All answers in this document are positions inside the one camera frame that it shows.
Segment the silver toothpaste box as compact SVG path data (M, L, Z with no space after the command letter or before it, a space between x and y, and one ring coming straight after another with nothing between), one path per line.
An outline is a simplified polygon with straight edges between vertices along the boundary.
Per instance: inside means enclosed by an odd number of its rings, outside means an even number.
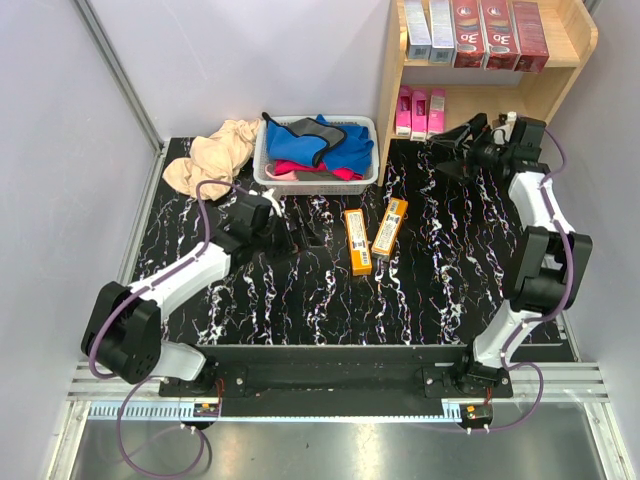
M429 1L432 64L450 64L455 54L455 36L449 0Z
M427 60L432 42L423 4L420 0L405 0L404 11L408 33L407 58Z

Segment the red 3D toothpaste box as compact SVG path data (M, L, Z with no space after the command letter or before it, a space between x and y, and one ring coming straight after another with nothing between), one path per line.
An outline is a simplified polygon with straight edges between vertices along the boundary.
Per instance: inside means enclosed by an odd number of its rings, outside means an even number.
M480 12L476 0L453 0L452 21L455 35L453 67L481 68L486 54Z
M481 0L479 2L486 70L514 71L520 57L508 2Z

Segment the yellow toothpaste box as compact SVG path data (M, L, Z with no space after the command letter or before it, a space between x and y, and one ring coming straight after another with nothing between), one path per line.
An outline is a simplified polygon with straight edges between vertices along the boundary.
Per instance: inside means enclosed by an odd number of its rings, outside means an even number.
M351 272L354 276L370 275L373 270L367 228L361 209L344 212Z
M408 202L391 198L371 247L373 257L389 261L408 210Z

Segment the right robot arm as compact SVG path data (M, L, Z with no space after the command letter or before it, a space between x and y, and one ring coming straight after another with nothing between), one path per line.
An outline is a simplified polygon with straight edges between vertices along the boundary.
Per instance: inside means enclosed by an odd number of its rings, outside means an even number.
M466 184L482 170L492 171L523 228L505 269L502 305L451 371L455 387L466 396L498 385L530 332L573 305L590 259L591 237L566 220L553 192L555 174L539 160L547 134L541 120L510 113L493 128L479 113L430 139L449 151L449 161L436 166L449 178Z

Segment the dark red toothpaste box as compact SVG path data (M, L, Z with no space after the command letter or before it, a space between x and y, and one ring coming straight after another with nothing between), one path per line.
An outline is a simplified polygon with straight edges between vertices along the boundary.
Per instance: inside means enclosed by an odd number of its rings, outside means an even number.
M520 50L515 71L540 73L550 54L539 6L535 2L513 1L511 11Z

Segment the pink toothpaste box small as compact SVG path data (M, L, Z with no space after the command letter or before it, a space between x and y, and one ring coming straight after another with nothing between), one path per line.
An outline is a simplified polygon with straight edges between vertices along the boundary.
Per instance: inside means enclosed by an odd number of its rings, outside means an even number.
M445 127L445 99L446 92L442 88L431 91L429 114L427 121L427 138L442 134Z

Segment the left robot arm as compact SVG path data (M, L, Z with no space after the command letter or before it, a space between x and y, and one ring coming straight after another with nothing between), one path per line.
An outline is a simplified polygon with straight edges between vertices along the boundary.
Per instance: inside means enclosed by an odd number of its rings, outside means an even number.
M300 210L281 211L269 193L245 194L193 250L155 274L101 288L81 341L91 373L131 385L148 378L177 379L196 396L215 386L216 372L194 346L167 341L161 323L205 287L224 280L255 256L286 259L320 240Z

